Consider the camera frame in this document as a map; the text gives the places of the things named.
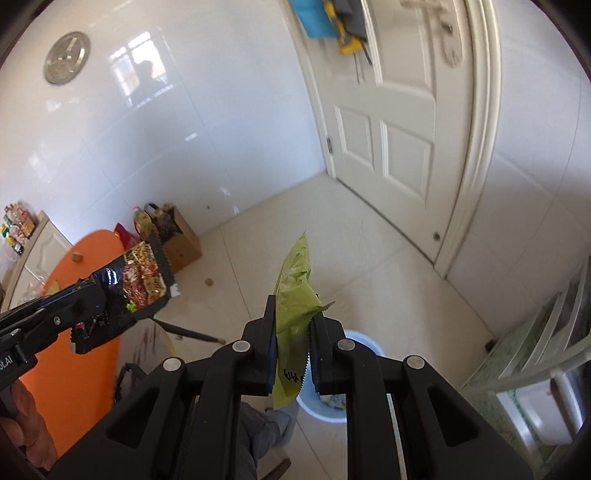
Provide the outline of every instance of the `cardboard box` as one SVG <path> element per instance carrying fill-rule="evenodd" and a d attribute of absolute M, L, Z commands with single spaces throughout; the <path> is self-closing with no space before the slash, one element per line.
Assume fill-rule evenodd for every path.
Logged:
<path fill-rule="evenodd" d="M 165 241 L 164 253 L 166 253 L 171 270 L 176 273 L 201 258 L 203 253 L 199 237 L 176 207 L 173 209 L 173 218 L 182 233 L 177 233 Z"/>

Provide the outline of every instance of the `metal pivot screw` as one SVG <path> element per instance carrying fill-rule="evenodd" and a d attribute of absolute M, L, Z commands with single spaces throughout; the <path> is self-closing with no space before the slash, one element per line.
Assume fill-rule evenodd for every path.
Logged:
<path fill-rule="evenodd" d="M 251 348 L 251 344 L 249 342 L 247 342 L 246 340 L 238 340 L 237 342 L 234 342 L 232 344 L 232 349 L 235 352 L 248 352 Z"/>
<path fill-rule="evenodd" d="M 355 342 L 350 338 L 341 338 L 341 340 L 336 342 L 336 346 L 341 350 L 349 351 L 355 348 Z"/>
<path fill-rule="evenodd" d="M 407 365 L 415 370 L 420 370 L 425 366 L 425 360 L 418 355 L 409 356 L 407 358 Z"/>
<path fill-rule="evenodd" d="M 171 358 L 167 358 L 162 366 L 167 372 L 176 372 L 179 368 L 181 368 L 181 361 L 173 356 Z"/>

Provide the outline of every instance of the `green snack bag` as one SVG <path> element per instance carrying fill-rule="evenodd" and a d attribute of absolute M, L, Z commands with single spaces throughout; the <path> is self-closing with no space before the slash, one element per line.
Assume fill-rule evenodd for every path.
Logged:
<path fill-rule="evenodd" d="M 285 258 L 273 292 L 278 357 L 274 409 L 286 407 L 298 396 L 308 361 L 310 321 L 330 306 L 322 306 L 309 280 L 310 257 L 303 233 Z"/>

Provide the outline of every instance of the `door panel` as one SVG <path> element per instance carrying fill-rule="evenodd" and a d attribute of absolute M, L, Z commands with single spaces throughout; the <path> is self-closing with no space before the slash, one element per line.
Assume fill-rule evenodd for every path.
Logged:
<path fill-rule="evenodd" d="M 462 178 L 472 108 L 472 52 L 464 5 L 463 60 L 446 61 L 436 13 L 366 0 L 370 66 L 334 39 L 307 39 L 337 177 L 431 260 Z"/>
<path fill-rule="evenodd" d="M 346 108 L 336 108 L 339 124 L 340 143 L 343 154 L 352 161 L 374 169 L 374 155 L 372 152 L 370 118 L 363 113 L 354 112 Z"/>

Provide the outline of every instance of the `gray pants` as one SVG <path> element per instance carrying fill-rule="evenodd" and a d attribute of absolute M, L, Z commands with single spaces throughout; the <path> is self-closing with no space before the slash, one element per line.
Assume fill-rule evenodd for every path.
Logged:
<path fill-rule="evenodd" d="M 256 480 L 256 466 L 274 446 L 281 445 L 290 422 L 278 410 L 262 413 L 248 403 L 240 404 L 236 436 L 236 479 Z"/>

